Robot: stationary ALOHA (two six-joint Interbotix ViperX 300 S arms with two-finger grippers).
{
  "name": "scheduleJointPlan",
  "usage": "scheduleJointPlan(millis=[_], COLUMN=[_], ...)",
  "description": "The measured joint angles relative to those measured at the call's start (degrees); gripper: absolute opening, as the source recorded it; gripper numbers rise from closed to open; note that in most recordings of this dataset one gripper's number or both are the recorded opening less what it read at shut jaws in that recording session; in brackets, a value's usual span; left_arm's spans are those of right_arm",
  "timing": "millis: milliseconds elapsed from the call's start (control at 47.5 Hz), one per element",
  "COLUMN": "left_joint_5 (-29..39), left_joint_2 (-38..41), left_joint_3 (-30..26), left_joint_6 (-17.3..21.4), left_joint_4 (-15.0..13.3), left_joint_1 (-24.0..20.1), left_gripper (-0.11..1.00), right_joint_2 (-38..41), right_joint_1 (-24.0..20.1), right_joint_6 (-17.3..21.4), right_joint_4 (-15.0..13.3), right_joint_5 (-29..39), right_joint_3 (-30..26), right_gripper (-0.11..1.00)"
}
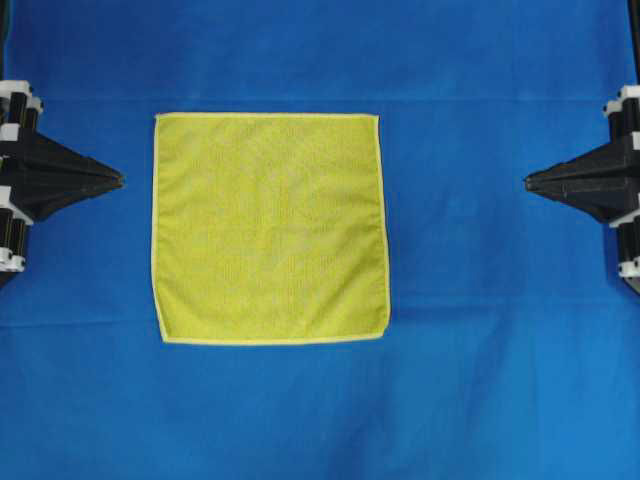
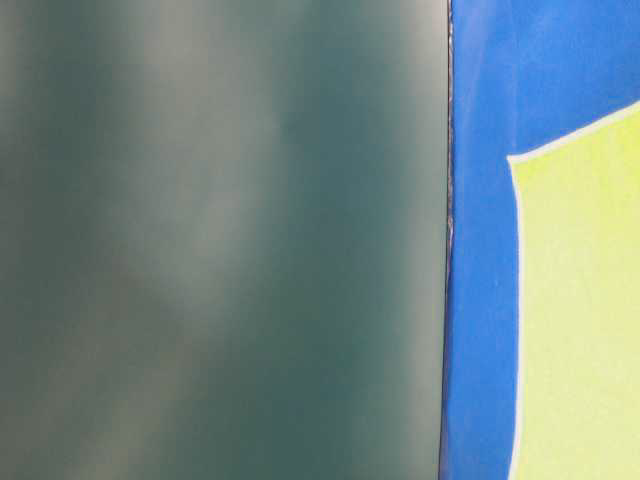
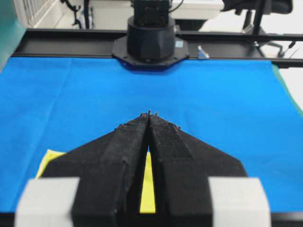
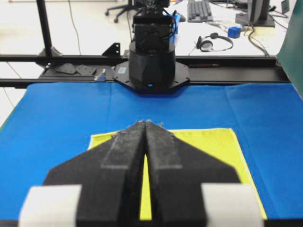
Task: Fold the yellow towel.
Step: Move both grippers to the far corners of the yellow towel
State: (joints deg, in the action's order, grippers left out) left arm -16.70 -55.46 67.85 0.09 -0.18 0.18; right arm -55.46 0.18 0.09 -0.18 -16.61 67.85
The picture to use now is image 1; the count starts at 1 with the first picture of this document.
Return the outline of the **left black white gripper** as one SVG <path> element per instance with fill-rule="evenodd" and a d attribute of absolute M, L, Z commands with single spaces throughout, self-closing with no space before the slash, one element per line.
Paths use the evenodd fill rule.
<path fill-rule="evenodd" d="M 42 113 L 42 100 L 28 81 L 1 81 L 2 273 L 24 271 L 34 221 L 124 185 L 119 171 L 35 132 Z M 18 147 L 33 165 L 85 174 L 36 173 L 18 179 L 22 159 L 8 147 Z"/>

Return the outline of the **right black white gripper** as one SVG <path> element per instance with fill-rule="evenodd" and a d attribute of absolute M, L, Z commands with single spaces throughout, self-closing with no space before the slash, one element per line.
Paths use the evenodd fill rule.
<path fill-rule="evenodd" d="M 623 86 L 604 107 L 610 141 L 570 161 L 528 175 L 525 190 L 580 210 L 616 231 L 618 275 L 639 277 L 639 85 Z M 630 141 L 631 157 L 622 171 L 622 144 Z M 590 199 L 589 192 L 622 189 L 620 209 Z"/>

